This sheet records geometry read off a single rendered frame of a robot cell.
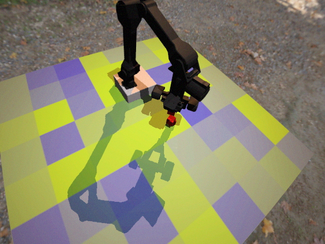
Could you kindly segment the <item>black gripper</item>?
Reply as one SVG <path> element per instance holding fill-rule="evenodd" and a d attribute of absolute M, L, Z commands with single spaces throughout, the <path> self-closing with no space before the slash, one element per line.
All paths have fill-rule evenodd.
<path fill-rule="evenodd" d="M 175 89 L 172 87 L 172 85 L 170 86 L 170 91 L 164 91 L 165 87 L 164 86 L 161 86 L 161 85 L 155 85 L 152 93 L 151 93 L 151 97 L 154 98 L 154 99 L 157 99 L 159 100 L 161 95 L 161 102 L 164 102 L 166 97 L 168 96 L 168 93 L 169 92 L 173 92 L 175 94 L 182 94 L 183 95 L 183 101 L 182 101 L 182 104 L 183 104 L 183 108 L 182 109 L 185 109 L 186 106 L 187 106 L 187 109 L 190 110 L 190 111 L 193 111 L 195 112 L 198 108 L 198 105 L 199 105 L 199 101 L 197 99 L 195 99 L 194 97 L 190 96 L 190 99 L 189 99 L 189 96 L 186 96 L 184 95 L 185 93 L 185 89 L 182 89 L 182 90 L 179 90 L 179 89 Z"/>

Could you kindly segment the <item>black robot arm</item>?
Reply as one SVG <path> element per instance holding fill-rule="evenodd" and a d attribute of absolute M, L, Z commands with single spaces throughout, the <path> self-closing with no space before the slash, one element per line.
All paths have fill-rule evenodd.
<path fill-rule="evenodd" d="M 198 77 L 201 72 L 197 52 L 185 41 L 181 40 L 172 29 L 167 19 L 158 9 L 154 0 L 120 0 L 116 3 L 117 19 L 123 28 L 124 60 L 118 76 L 123 80 L 126 89 L 137 86 L 134 75 L 140 71 L 136 61 L 137 27 L 142 18 L 148 23 L 168 51 L 173 72 L 171 85 L 175 89 L 185 89 L 198 101 L 210 90 L 210 83 Z M 188 70 L 193 68 L 190 72 Z M 163 106 L 171 113 L 180 112 L 183 108 L 183 95 L 169 92 Z"/>

